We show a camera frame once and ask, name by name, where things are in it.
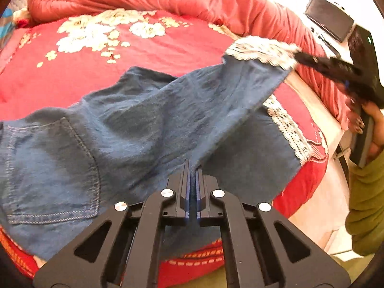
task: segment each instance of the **hand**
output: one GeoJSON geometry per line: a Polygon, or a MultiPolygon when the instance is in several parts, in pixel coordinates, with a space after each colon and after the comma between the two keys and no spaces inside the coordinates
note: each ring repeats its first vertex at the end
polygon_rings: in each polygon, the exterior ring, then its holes
{"type": "MultiPolygon", "coordinates": [[[[353,102],[351,99],[348,99],[347,106],[351,110],[348,113],[348,128],[353,133],[361,134],[362,129],[364,128],[364,123],[362,122],[360,116],[355,112],[356,108],[359,107],[359,104],[353,102]]],[[[384,115],[377,107],[377,105],[372,102],[364,102],[361,106],[363,110],[373,118],[373,121],[375,123],[373,129],[372,143],[369,147],[367,156],[367,160],[368,162],[370,162],[376,159],[384,148],[384,115]]]]}

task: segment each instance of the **lace trim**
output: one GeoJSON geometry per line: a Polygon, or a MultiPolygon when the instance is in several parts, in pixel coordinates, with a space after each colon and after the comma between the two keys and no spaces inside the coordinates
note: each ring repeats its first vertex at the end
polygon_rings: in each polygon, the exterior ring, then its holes
{"type": "Polygon", "coordinates": [[[225,54],[234,56],[238,60],[258,59],[262,63],[288,70],[296,66],[294,54],[299,51],[301,51],[300,47],[295,44],[247,36],[232,43],[225,54]]]}
{"type": "Polygon", "coordinates": [[[289,141],[289,146],[292,147],[301,166],[303,166],[312,156],[312,147],[304,137],[303,132],[274,95],[267,98],[263,105],[267,107],[268,115],[271,116],[272,121],[277,124],[279,130],[289,141]]]}

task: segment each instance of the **bed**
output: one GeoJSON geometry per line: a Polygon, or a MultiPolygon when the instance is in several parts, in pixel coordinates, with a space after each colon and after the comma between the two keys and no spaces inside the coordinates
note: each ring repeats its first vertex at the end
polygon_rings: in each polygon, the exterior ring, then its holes
{"type": "MultiPolygon", "coordinates": [[[[324,55],[293,12],[268,0],[28,2],[29,11],[39,25],[16,30],[0,55],[1,120],[22,118],[47,106],[68,107],[83,95],[114,84],[130,66],[180,76],[218,64],[225,49],[239,36],[248,34],[296,43],[307,52],[324,55]],[[235,13],[233,5],[239,7],[235,13]],[[96,14],[103,11],[104,15],[95,20],[96,14]],[[107,44],[101,49],[100,43],[81,46],[69,36],[74,26],[99,23],[114,27],[104,32],[92,31],[93,35],[108,34],[107,44]],[[152,25],[150,33],[143,32],[143,24],[152,25]],[[60,76],[54,76],[58,70],[60,76]]],[[[329,211],[322,218],[317,215],[318,220],[312,225],[308,224],[308,217],[318,209],[324,193],[333,185],[322,179],[326,172],[337,168],[328,160],[346,126],[344,98],[332,82],[304,66],[298,66],[275,95],[311,145],[313,155],[276,196],[273,205],[326,249],[332,232],[343,225],[346,208],[337,202],[334,208],[330,205],[331,212],[337,209],[340,213],[332,222],[329,211]]],[[[44,261],[19,247],[7,235],[5,227],[1,231],[0,241],[16,266],[33,277],[44,261]]],[[[218,240],[198,252],[164,261],[159,287],[187,282],[222,265],[218,240]],[[207,260],[207,253],[212,253],[213,258],[207,260]],[[191,265],[189,255],[200,255],[209,263],[191,265]]]]}

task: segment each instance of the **blue denim fabric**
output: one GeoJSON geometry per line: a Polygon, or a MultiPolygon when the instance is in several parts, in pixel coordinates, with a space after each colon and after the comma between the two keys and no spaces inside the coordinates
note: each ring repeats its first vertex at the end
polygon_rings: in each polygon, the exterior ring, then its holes
{"type": "MultiPolygon", "coordinates": [[[[180,78],[134,67],[68,109],[4,122],[0,224],[47,260],[116,202],[164,188],[186,158],[243,202],[272,200],[300,169],[262,105],[289,72],[231,56],[180,78]]],[[[167,229],[164,258],[220,236],[192,221],[167,229]]]]}

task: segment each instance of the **denim pocket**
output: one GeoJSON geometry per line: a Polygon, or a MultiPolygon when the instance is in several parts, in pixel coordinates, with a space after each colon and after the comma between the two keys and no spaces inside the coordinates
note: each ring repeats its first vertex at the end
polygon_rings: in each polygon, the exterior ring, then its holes
{"type": "Polygon", "coordinates": [[[97,215],[95,159],[66,118],[7,134],[3,208],[11,224],[46,224],[97,215]]]}

